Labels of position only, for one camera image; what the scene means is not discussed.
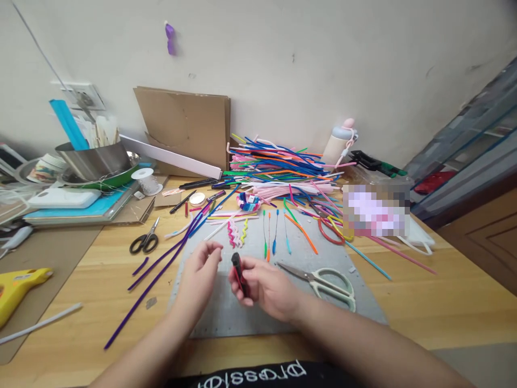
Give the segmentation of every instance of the gray cutting mat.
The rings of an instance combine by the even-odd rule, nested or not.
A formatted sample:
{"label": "gray cutting mat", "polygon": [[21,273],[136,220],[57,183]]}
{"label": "gray cutting mat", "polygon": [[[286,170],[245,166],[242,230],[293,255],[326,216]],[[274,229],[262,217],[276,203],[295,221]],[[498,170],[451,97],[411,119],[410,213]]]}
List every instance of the gray cutting mat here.
{"label": "gray cutting mat", "polygon": [[[268,213],[266,212],[266,237],[268,236]],[[312,242],[318,250],[318,255],[314,253],[309,243],[301,233],[301,231],[290,221],[286,221],[287,234],[292,250],[289,255],[287,245],[285,243],[285,226],[283,211],[280,210],[278,219],[278,232],[276,238],[276,255],[271,255],[270,263],[274,265],[282,262],[294,267],[303,269],[308,272],[315,271],[323,267],[329,267],[343,273],[352,283],[355,292],[356,312],[373,319],[382,324],[388,324],[384,313],[377,304],[372,292],[365,285],[364,280],[358,271],[350,273],[348,270],[353,267],[352,260],[345,248],[328,242],[320,233],[316,220],[303,215],[297,215],[298,222],[302,223],[305,231],[311,238]],[[232,267],[231,257],[237,251],[241,256],[250,255],[257,258],[264,257],[264,235],[262,227],[262,215],[260,219],[248,220],[247,237],[244,240],[242,248],[232,249],[226,227],[223,227],[213,239],[223,244],[222,262],[219,263],[217,278],[215,281],[214,292],[208,306],[201,316],[198,324],[191,334],[191,338],[211,338],[211,337],[232,337],[244,335],[258,334],[276,334],[283,332],[296,331],[289,324],[277,321],[264,313],[259,306],[253,308],[244,308],[235,299],[228,283],[228,273]],[[271,211],[271,245],[275,236],[276,211]],[[236,223],[239,232],[242,232],[244,221]],[[183,272],[186,258],[194,251],[197,244],[208,236],[218,225],[205,224],[185,245],[183,258],[178,269],[178,275],[174,281],[171,297],[169,300],[170,309],[179,287],[179,280]],[[325,230],[329,236],[333,236],[330,230]],[[305,292],[313,293],[309,283],[288,275],[289,279],[300,289]],[[340,285],[340,280],[335,276],[325,276]],[[322,294],[325,300],[334,303],[336,306],[346,308],[346,305],[334,298]]]}

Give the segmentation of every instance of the black shirt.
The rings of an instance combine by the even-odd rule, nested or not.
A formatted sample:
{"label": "black shirt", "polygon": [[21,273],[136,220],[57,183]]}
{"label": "black shirt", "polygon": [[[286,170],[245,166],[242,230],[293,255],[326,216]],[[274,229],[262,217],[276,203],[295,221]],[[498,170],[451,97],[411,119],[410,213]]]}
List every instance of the black shirt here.
{"label": "black shirt", "polygon": [[282,364],[226,369],[203,376],[171,379],[170,388],[280,388],[280,387],[360,388],[341,369],[324,363],[292,361]]}

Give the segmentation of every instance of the white-handled scissors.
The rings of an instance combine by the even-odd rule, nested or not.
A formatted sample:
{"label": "white-handled scissors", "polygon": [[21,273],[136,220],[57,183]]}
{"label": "white-handled scissors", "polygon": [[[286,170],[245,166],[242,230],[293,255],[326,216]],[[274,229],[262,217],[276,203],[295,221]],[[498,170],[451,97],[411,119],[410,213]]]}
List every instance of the white-handled scissors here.
{"label": "white-handled scissors", "polygon": [[[291,266],[288,266],[286,264],[278,263],[278,265],[292,273],[293,275],[299,277],[300,279],[306,280],[311,285],[312,289],[316,293],[316,295],[321,298],[320,291],[324,292],[326,294],[329,294],[336,299],[340,300],[341,302],[344,302],[347,304],[349,310],[353,313],[355,313],[355,298],[354,298],[354,288],[352,287],[352,284],[350,283],[350,280],[347,279],[346,276],[344,276],[342,273],[336,271],[332,268],[320,268],[317,271],[314,272],[305,272],[301,269],[294,268]],[[335,275],[341,280],[343,280],[343,283],[345,284],[345,288],[338,287],[329,281],[326,281],[321,277],[321,275],[330,274]]]}

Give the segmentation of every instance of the electrical outlet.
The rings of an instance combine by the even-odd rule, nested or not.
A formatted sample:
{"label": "electrical outlet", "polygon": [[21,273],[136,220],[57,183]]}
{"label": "electrical outlet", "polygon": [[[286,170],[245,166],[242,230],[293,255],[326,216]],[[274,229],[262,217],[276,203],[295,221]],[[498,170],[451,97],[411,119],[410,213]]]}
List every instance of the electrical outlet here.
{"label": "electrical outlet", "polygon": [[102,102],[102,99],[95,90],[93,84],[64,82],[68,90],[65,90],[59,82],[52,81],[51,84],[59,87],[59,89],[65,95],[71,109],[80,109],[79,105],[77,105],[76,97],[72,92],[72,90],[74,90],[76,92],[77,98],[80,98],[82,103],[90,110],[106,110],[104,102]]}

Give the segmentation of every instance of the yellow glue gun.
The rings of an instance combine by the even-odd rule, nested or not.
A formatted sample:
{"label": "yellow glue gun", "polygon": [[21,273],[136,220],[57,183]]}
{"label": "yellow glue gun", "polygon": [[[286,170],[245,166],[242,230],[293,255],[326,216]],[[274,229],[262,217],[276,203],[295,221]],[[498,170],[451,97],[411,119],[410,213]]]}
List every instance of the yellow glue gun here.
{"label": "yellow glue gun", "polygon": [[16,310],[25,294],[52,276],[51,268],[26,269],[0,274],[0,328]]}

